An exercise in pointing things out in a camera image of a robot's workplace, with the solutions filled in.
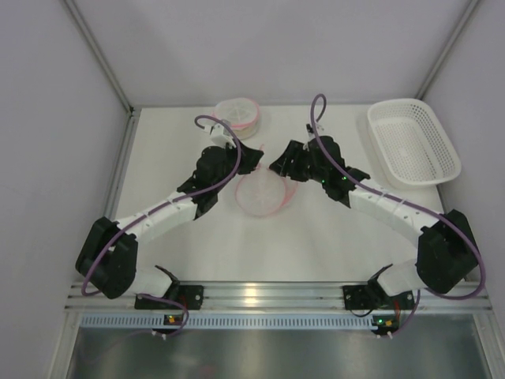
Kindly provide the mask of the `white mesh laundry bag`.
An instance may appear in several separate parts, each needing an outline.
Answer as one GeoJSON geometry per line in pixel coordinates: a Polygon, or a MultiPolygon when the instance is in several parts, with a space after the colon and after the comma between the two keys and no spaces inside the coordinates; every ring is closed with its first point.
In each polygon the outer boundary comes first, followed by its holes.
{"type": "Polygon", "coordinates": [[[297,187],[295,181],[280,177],[267,167],[259,165],[239,180],[234,196],[240,209],[247,215],[268,217],[290,203],[297,187]]]}
{"type": "Polygon", "coordinates": [[[258,130],[260,107],[257,102],[248,98],[227,99],[214,107],[212,115],[228,121],[237,137],[244,140],[252,137],[258,130]]]}

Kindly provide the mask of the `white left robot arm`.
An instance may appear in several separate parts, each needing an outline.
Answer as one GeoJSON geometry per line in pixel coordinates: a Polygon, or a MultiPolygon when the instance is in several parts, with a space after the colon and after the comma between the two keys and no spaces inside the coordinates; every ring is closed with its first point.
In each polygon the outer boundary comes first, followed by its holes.
{"type": "Polygon", "coordinates": [[[177,279],[166,269],[139,268],[141,246],[211,210],[219,191],[235,176],[253,172],[264,153],[243,144],[205,148],[191,176],[168,198],[121,220],[102,217],[88,233],[76,270],[109,299],[124,294],[167,297],[177,279]]]}

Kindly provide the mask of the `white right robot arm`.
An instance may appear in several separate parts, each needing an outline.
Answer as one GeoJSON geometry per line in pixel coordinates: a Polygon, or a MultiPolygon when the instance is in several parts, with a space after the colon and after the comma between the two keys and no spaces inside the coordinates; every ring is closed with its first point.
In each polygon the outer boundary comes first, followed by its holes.
{"type": "Polygon", "coordinates": [[[321,184],[333,201],[389,226],[410,242],[414,258],[383,266],[367,282],[373,298],[427,289],[442,298],[481,264],[468,219],[457,210],[439,214],[388,193],[370,175],[347,166],[332,137],[290,141],[269,166],[280,177],[321,184]]]}

